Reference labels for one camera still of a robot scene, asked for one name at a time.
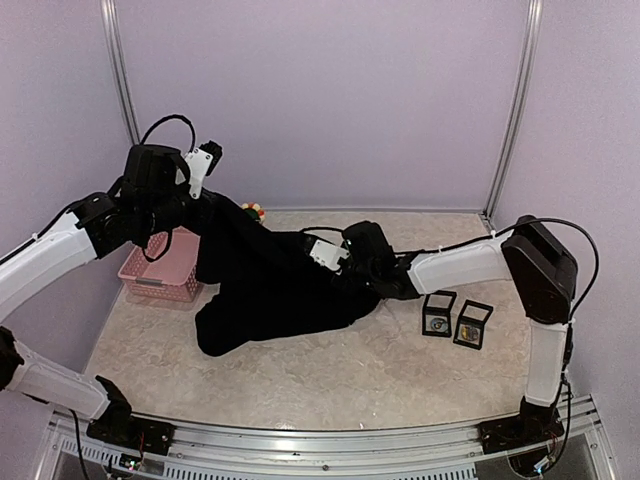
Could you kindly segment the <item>black t-shirt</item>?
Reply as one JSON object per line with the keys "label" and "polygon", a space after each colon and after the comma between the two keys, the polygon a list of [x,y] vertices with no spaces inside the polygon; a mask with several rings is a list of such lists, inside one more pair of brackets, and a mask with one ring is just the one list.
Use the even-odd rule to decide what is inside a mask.
{"label": "black t-shirt", "polygon": [[196,341],[221,357],[248,343],[340,330],[372,313],[381,300],[331,285],[333,272],[304,248],[309,236],[272,231],[219,195],[200,237],[196,278],[219,291],[196,314]]}

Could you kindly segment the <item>front aluminium rail base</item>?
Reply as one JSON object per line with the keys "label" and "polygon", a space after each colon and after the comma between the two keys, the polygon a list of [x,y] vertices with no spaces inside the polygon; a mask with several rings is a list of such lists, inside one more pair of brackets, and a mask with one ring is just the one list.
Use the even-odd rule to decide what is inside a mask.
{"label": "front aluminium rail base", "polygon": [[33,479],[515,479],[516,462],[562,451],[548,479],[617,479],[614,453],[593,399],[562,398],[569,441],[487,454],[479,424],[354,431],[267,430],[172,421],[163,454],[74,435],[70,414],[47,426]]}

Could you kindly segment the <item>black display box right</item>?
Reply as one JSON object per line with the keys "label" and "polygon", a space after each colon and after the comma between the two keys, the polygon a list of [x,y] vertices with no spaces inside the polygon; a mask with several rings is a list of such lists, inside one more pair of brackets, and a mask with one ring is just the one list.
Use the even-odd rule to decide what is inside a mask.
{"label": "black display box right", "polygon": [[466,299],[457,318],[453,343],[481,350],[486,323],[493,312],[494,307],[491,305]]}

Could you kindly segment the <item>left aluminium frame post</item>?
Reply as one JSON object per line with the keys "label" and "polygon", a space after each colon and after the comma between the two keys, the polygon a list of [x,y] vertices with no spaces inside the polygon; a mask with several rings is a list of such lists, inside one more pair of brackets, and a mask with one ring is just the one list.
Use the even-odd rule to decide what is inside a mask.
{"label": "left aluminium frame post", "polygon": [[114,77],[116,96],[119,101],[125,130],[130,142],[137,144],[141,139],[141,135],[128,81],[124,49],[119,29],[117,5],[114,0],[101,0],[99,4],[109,62]]}

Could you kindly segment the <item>pink plastic basket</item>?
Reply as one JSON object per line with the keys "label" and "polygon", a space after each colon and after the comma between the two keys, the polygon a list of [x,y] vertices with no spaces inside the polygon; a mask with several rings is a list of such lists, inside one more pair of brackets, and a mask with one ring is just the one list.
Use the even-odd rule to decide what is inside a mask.
{"label": "pink plastic basket", "polygon": [[133,248],[118,277],[132,294],[190,303],[201,287],[195,276],[199,243],[184,228],[153,235],[146,250]]}

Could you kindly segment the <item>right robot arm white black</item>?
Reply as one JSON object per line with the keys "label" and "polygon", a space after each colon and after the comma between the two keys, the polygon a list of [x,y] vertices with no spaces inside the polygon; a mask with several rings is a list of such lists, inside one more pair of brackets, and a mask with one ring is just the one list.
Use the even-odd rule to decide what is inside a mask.
{"label": "right robot arm white black", "polygon": [[451,287],[510,280],[531,322],[529,371],[518,414],[480,424],[485,451],[499,451],[560,436],[557,411],[572,348],[577,261],[546,228],[528,215],[484,237],[436,250],[400,254],[370,221],[342,232],[336,246],[316,241],[311,258],[383,298],[408,300]]}

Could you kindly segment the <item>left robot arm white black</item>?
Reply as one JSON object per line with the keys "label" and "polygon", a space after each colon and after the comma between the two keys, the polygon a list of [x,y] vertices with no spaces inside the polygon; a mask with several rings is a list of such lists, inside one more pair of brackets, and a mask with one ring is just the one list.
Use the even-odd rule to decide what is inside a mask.
{"label": "left robot arm white black", "polygon": [[[67,273],[132,243],[185,227],[195,232],[213,195],[203,187],[222,157],[213,141],[187,154],[161,145],[133,146],[124,173],[106,192],[64,207],[42,232],[1,259],[1,316]],[[51,361],[1,330],[1,387],[74,411],[90,430],[121,445],[133,443],[140,424],[118,387]]]}

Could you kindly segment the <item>black display box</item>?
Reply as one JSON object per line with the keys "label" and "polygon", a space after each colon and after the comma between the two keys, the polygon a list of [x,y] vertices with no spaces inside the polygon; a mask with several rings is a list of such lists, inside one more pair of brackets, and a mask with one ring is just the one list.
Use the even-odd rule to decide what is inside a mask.
{"label": "black display box", "polygon": [[422,335],[450,338],[452,310],[457,299],[454,291],[440,290],[427,294],[422,304]]}
{"label": "black display box", "polygon": [[493,312],[494,307],[491,305],[466,299],[457,318],[453,343],[481,350],[486,323]]}

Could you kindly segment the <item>black display box left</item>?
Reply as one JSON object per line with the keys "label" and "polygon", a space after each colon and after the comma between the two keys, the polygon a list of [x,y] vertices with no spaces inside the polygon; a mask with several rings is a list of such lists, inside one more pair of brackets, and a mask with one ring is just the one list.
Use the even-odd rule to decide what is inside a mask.
{"label": "black display box left", "polygon": [[454,291],[440,290],[427,294],[422,304],[422,335],[450,338],[452,310],[457,299]]}

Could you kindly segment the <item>aluminium frame post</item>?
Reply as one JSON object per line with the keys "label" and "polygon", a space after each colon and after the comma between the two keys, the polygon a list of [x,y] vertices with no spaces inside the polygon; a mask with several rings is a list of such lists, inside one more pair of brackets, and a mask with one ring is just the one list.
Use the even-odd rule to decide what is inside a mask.
{"label": "aluminium frame post", "polygon": [[509,115],[507,117],[505,133],[499,151],[498,163],[493,175],[484,209],[482,210],[483,218],[486,220],[488,225],[492,225],[494,223],[494,218],[506,184],[509,167],[513,158],[513,152],[517,143],[518,133],[527,103],[530,79],[535,64],[536,50],[542,23],[543,5],[544,2],[542,0],[530,0],[528,2],[525,32],[517,68],[514,93],[510,104]]}
{"label": "aluminium frame post", "polygon": [[109,62],[114,77],[116,96],[119,101],[125,130],[130,142],[137,144],[141,139],[141,135],[128,81],[124,49],[119,29],[117,5],[114,0],[101,0],[99,4]]}

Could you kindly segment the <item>right aluminium frame post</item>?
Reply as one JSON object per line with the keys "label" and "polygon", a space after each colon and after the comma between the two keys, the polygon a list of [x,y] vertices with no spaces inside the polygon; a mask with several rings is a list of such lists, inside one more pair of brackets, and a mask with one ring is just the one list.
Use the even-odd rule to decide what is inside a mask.
{"label": "right aluminium frame post", "polygon": [[514,93],[510,104],[509,115],[507,117],[505,133],[499,151],[498,163],[493,175],[484,209],[482,210],[483,218],[486,220],[488,225],[492,225],[494,223],[494,218],[506,184],[509,167],[513,158],[513,152],[517,143],[518,133],[527,103],[530,79],[535,64],[536,50],[542,23],[543,5],[544,2],[542,0],[530,0],[528,2],[525,32],[517,68]]}

